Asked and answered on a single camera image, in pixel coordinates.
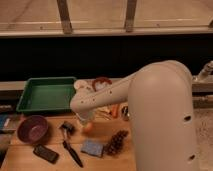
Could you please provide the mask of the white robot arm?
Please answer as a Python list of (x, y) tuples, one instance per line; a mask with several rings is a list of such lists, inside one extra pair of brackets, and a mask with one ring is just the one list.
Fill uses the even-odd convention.
[(156, 62), (98, 91), (77, 91), (70, 108), (80, 122), (96, 107), (127, 102), (136, 171), (199, 171), (192, 75), (175, 60)]

